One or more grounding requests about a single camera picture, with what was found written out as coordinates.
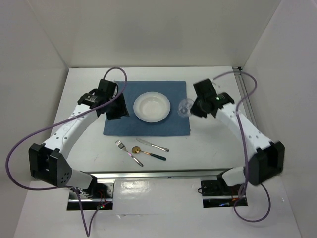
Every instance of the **silverware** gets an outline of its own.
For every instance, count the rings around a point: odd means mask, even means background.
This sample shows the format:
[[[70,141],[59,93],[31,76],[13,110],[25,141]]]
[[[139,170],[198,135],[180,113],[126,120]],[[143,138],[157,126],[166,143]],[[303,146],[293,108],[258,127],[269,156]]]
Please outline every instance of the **silverware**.
[[[143,152],[144,154],[147,154],[147,155],[151,155],[151,156],[153,156],[153,157],[155,157],[155,158],[158,158],[158,159],[160,159],[160,160],[166,160],[166,158],[163,157],[163,156],[161,156],[161,155],[156,155],[156,154],[152,154],[152,153],[149,153],[149,152],[146,152],[146,151],[142,151],[139,146],[134,146],[134,147],[132,148],[132,153],[138,154],[138,153],[140,153],[140,152]]]
[[[145,140],[142,140],[142,139],[140,139],[140,138],[136,138],[136,139],[137,139],[137,141],[141,142],[142,144],[149,145],[149,146],[153,146],[153,147],[155,147],[155,148],[158,148],[158,149],[163,150],[163,151],[166,151],[166,152],[169,151],[169,149],[167,149],[167,148],[154,145],[154,144],[149,143],[149,142],[147,142],[147,141],[145,141]]]
[[[143,167],[143,164],[125,148],[124,144],[122,144],[121,141],[117,140],[115,143],[121,150],[127,152],[134,159],[134,161],[138,163],[139,166]]]

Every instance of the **white plate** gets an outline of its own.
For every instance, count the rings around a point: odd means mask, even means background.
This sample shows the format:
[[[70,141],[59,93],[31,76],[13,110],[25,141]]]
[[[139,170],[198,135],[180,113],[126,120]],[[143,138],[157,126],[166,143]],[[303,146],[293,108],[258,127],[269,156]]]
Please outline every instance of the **white plate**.
[[[147,92],[134,101],[133,111],[143,121],[158,122],[169,114],[170,102],[162,93]]]

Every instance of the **knife blade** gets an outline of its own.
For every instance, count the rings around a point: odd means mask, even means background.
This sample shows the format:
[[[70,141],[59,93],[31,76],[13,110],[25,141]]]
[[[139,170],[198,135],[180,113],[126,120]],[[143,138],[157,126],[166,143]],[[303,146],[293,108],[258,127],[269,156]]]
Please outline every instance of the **knife blade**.
[[[168,151],[169,151],[169,149],[167,149],[167,148],[154,145],[154,144],[149,143],[149,142],[147,142],[147,141],[145,141],[145,140],[142,140],[142,139],[140,139],[140,138],[136,138],[136,140],[139,141],[139,142],[142,143],[142,144],[149,145],[149,146],[153,146],[153,147],[158,148],[158,149],[160,149],[160,150],[163,150],[163,151],[165,151],[165,152],[168,152]]]

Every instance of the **fork tines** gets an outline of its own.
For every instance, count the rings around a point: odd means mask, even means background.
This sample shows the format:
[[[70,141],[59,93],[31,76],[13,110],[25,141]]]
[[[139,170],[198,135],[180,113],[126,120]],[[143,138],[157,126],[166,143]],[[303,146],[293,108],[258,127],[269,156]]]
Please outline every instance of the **fork tines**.
[[[120,149],[124,148],[124,144],[121,141],[117,140],[115,143]]]

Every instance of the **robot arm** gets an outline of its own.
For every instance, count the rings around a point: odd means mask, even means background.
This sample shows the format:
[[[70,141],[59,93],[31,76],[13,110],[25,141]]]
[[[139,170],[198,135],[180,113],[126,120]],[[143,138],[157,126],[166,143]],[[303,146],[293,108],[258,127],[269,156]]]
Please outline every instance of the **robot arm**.
[[[212,82],[206,79],[194,84],[197,94],[191,113],[199,117],[212,114],[224,123],[241,141],[240,127],[236,116],[236,105],[227,93],[217,94]],[[245,134],[249,160],[249,183],[259,185],[283,170],[285,148],[281,142],[273,143],[264,136],[241,112],[241,124]],[[236,167],[222,173],[227,186],[245,182],[244,167]]]
[[[129,116],[123,95],[108,106],[92,111],[83,116],[78,115],[91,110],[113,98],[117,84],[100,80],[98,89],[84,94],[71,114],[74,120],[62,125],[53,136],[43,144],[33,144],[29,149],[31,175],[56,187],[78,187],[88,194],[103,190],[93,175],[72,169],[66,159],[73,145],[100,114],[106,113],[108,120]]]

